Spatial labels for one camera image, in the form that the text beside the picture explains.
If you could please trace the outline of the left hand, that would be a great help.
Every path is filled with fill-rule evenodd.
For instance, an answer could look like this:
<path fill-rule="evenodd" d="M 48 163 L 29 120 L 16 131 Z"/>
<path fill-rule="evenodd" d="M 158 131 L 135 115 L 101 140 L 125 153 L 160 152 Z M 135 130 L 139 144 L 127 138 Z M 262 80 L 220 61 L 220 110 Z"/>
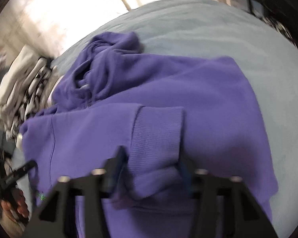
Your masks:
<path fill-rule="evenodd" d="M 2 213 L 4 213 L 9 219 L 13 222 L 17 222 L 18 217 L 16 213 L 22 215 L 24 218 L 29 217 L 29 210 L 26 204 L 26 199 L 23 195 L 23 192 L 20 189 L 14 189 L 12 192 L 14 202 L 16 206 L 12 206 L 10 202 L 6 200 L 1 201 Z"/>

